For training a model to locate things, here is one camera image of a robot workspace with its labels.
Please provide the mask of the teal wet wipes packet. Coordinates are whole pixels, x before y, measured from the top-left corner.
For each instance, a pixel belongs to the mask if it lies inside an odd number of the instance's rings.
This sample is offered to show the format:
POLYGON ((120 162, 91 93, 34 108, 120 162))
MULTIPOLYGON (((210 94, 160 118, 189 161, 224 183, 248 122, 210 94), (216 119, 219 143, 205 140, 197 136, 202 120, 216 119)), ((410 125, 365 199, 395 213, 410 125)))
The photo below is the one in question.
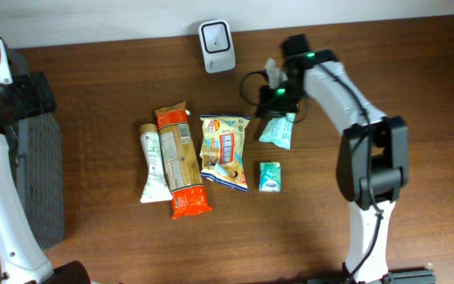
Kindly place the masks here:
POLYGON ((270 119, 262 131, 259 141, 290 150, 295 117, 294 113, 287 113, 283 118, 270 119))

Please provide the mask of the small teal tissue pack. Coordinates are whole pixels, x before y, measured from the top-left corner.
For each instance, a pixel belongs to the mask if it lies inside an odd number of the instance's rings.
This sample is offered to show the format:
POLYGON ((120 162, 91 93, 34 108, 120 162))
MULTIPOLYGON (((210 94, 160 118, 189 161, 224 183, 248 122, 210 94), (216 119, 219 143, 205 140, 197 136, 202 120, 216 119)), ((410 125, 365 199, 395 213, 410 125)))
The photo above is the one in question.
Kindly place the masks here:
POLYGON ((281 191, 281 164, 278 162, 260 163, 260 192, 281 191))

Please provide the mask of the yellow snack bag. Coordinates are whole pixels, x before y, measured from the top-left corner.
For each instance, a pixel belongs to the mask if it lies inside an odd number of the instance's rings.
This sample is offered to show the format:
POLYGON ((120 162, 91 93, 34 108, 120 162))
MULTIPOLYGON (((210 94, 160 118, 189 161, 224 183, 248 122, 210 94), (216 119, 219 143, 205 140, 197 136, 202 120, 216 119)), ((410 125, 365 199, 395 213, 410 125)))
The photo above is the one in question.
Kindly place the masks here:
POLYGON ((199 157, 202 159, 202 178, 241 192, 248 190, 242 161, 246 128, 250 117, 236 115, 200 116, 203 142, 199 157))

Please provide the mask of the orange noodle packet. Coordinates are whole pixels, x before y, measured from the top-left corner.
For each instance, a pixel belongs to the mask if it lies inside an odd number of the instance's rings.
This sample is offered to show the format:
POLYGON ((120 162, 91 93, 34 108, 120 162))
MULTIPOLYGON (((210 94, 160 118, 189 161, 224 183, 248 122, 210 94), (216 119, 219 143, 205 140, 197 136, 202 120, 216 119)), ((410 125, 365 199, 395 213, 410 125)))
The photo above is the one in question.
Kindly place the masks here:
POLYGON ((210 211, 188 123, 186 103, 157 109, 154 114, 165 175, 172 195, 173 218, 210 211))

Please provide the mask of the white toothpaste tube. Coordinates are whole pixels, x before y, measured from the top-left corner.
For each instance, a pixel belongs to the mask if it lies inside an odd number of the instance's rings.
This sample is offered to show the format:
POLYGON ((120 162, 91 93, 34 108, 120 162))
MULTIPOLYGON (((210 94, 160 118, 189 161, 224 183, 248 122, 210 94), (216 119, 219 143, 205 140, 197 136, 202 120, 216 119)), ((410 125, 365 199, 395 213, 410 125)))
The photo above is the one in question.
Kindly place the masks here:
POLYGON ((147 162, 148 175, 143 187, 140 202, 170 201, 172 195, 167 185, 158 128, 154 124, 144 124, 139 128, 140 143, 147 162))

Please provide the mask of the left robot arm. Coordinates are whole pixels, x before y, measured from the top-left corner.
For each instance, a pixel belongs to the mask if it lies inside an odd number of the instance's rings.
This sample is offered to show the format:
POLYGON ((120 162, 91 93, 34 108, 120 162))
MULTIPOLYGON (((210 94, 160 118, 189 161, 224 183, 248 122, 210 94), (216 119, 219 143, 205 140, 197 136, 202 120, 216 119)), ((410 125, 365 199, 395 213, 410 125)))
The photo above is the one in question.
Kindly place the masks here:
POLYGON ((88 283, 82 263, 53 268, 39 248, 13 180, 6 130, 11 123, 57 108, 43 73, 14 75, 0 37, 0 283, 88 283))

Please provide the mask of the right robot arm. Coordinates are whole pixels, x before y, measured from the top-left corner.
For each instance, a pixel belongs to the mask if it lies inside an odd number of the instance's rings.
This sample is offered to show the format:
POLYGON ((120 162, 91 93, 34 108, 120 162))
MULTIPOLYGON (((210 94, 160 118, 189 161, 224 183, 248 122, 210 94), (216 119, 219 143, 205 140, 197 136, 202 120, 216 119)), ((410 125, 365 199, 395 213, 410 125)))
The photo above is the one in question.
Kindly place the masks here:
POLYGON ((389 272, 386 247, 389 220, 408 182, 408 128, 370 103, 350 80, 331 50, 312 50, 303 34, 281 44, 282 69, 262 71, 255 112, 263 119, 297 113, 311 97, 340 134, 336 179, 350 214, 350 243, 342 283, 397 283, 389 272))

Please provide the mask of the white barcode scanner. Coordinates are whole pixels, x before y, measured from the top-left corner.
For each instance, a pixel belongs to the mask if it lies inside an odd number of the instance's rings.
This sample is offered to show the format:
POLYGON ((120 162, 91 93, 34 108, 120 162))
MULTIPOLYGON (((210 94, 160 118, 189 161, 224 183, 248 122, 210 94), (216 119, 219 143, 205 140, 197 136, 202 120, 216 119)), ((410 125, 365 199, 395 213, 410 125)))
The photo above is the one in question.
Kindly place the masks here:
POLYGON ((223 20, 203 22, 199 28, 205 70, 220 73, 236 66, 236 55, 229 24, 223 20))

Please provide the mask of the grey plastic mesh basket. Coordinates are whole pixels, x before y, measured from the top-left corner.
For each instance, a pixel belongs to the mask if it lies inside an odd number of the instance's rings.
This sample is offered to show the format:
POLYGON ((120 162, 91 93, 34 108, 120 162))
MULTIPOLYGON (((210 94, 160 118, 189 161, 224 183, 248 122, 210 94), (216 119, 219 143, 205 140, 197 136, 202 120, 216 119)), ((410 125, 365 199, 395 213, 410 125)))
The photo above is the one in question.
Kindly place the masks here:
POLYGON ((17 194, 39 247, 46 251, 65 236, 62 138, 53 116, 57 109, 44 73, 30 73, 24 57, 8 49, 13 75, 29 75, 45 103, 38 114, 14 122, 6 133, 9 161, 17 194))

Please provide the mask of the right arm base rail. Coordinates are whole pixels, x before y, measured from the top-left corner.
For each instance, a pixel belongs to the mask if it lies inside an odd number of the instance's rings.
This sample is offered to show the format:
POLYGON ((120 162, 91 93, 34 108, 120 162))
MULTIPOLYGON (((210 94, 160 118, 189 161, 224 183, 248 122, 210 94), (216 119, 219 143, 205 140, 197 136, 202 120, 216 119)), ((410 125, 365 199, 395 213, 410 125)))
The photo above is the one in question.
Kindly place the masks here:
MULTIPOLYGON (((351 276, 342 274, 340 277, 312 278, 304 281, 305 284, 358 284, 351 276)), ((406 271, 389 271, 371 284, 437 284, 433 270, 418 269, 406 271)))

